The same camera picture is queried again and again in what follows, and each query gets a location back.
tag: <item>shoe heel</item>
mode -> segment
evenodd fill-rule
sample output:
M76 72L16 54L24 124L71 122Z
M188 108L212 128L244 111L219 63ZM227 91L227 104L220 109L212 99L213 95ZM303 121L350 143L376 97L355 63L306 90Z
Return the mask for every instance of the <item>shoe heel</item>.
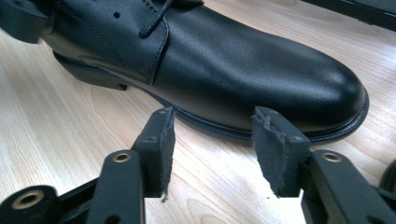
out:
M55 59L76 79L92 85L125 91L127 85L119 77L109 74L107 71L91 67L82 63L75 63L54 52Z

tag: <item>wood grain surface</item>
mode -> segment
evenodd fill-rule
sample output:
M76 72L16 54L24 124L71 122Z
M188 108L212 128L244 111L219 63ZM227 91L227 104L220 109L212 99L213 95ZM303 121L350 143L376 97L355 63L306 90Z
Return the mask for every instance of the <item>wood grain surface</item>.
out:
M256 29L334 57L361 79L369 115L348 138L314 146L349 157L377 185L396 159L396 33L297 0L206 0ZM162 106L142 91L80 82L45 44L0 33L0 202L33 185L63 194L99 175L107 154L129 148ZM304 223L300 199L278 199L254 151L176 120L169 200L146 200L148 223Z

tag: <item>wooden table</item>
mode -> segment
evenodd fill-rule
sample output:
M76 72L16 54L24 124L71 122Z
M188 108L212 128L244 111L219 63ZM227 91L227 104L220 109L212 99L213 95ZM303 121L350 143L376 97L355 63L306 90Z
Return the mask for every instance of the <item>wooden table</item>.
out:
M298 0L206 0L264 32L323 51L350 67L371 97L348 138L324 148L349 157L377 185L396 159L396 33ZM113 91L70 76L45 44L0 34L0 201L32 185L63 194L99 175L162 106L142 91ZM278 199L247 146L176 121L169 201L146 200L148 223L304 223L300 199Z

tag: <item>shoe sole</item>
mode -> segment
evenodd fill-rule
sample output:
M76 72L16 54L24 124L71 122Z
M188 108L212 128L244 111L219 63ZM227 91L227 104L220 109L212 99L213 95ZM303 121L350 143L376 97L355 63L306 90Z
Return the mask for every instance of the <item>shoe sole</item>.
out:
M117 77L108 73L107 71L98 67L89 66L85 63L70 60L65 58L56 52L53 52L56 60L75 78L83 82L90 83L92 85L106 87L110 89L125 91L128 86L138 88L141 91L146 92L148 95L156 99L164 106L172 106L177 111L177 116L188 126L197 130L198 132L205 133L210 136L214 136L228 141L235 141L240 143L248 143L251 140L251 132L246 130L238 130L235 128L229 128L226 126L218 125L216 123L200 119L187 111L178 108L175 105L170 104L158 95L153 94L134 83L129 82L121 77ZM348 124L323 133L305 133L305 135L311 140L313 144L326 143L339 140L347 137L354 131L356 131L363 123L369 109L369 97L366 92L364 106L361 109L359 115L350 121Z

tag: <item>black leather shoe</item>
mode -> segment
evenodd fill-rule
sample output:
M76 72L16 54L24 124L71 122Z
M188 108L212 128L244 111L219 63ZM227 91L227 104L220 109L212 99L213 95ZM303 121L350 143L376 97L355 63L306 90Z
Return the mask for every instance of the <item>black leather shoe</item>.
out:
M215 135L250 139L261 105L313 142L332 141L354 132L368 111L365 89L341 63L199 0L3 0L0 26L26 42L42 38L76 78L140 88Z

